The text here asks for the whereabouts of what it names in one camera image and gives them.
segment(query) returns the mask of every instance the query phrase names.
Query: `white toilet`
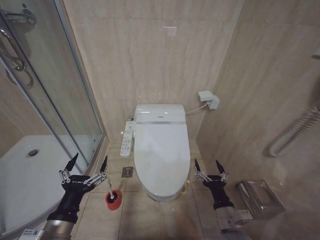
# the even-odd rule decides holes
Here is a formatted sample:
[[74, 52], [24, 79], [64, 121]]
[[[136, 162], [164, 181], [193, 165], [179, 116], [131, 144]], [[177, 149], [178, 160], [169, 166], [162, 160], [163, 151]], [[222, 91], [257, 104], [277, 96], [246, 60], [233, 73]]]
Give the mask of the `white toilet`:
[[134, 164], [146, 193], [156, 201], [175, 199], [190, 168], [184, 107], [139, 104], [135, 109]]

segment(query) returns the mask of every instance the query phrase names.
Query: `power cord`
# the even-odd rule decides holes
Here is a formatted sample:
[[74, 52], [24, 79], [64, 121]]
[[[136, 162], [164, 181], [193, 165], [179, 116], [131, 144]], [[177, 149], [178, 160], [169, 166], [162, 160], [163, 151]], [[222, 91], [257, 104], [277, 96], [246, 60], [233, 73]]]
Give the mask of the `power cord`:
[[198, 108], [196, 108], [196, 109], [194, 109], [194, 110], [191, 110], [191, 111], [187, 111], [186, 113], [185, 113], [185, 115], [188, 115], [188, 114], [190, 114], [190, 113], [193, 113], [194, 111], [197, 111], [197, 110], [200, 110], [200, 109], [203, 109], [205, 106], [207, 106], [208, 105], [208, 102], [206, 102], [203, 106], [201, 106], [201, 107], [198, 107]]

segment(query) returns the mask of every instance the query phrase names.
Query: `wall outlet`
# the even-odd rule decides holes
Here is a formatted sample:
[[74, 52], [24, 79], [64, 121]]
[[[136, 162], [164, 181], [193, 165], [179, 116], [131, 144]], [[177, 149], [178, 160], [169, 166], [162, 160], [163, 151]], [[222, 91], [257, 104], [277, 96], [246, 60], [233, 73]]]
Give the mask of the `wall outlet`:
[[198, 96], [199, 96], [200, 102], [206, 102], [210, 110], [216, 109], [218, 107], [220, 100], [211, 91], [199, 91]]
[[198, 97], [200, 102], [212, 101], [215, 98], [215, 95], [210, 91], [199, 91]]
[[212, 110], [212, 109], [217, 109], [219, 102], [220, 102], [219, 98], [216, 95], [213, 95], [213, 100], [207, 101], [207, 104], [210, 110]]

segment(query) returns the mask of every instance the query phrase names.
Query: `floor drain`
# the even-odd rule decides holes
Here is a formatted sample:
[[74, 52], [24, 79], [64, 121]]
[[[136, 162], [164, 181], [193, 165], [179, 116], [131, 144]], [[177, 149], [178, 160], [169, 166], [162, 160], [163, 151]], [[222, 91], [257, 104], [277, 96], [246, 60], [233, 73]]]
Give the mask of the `floor drain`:
[[39, 152], [38, 149], [33, 149], [30, 152], [28, 152], [28, 156], [29, 157], [33, 157], [34, 155], [36, 155]]
[[122, 178], [132, 178], [134, 167], [133, 166], [126, 166], [122, 168]]

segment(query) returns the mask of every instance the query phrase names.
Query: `toilet side control panel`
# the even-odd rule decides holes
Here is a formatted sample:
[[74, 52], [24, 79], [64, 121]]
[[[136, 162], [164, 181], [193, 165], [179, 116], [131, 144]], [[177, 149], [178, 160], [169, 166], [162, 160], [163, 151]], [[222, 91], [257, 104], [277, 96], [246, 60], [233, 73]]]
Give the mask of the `toilet side control panel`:
[[123, 139], [121, 145], [121, 157], [129, 157], [132, 146], [132, 137], [134, 135], [135, 121], [127, 121], [123, 132]]

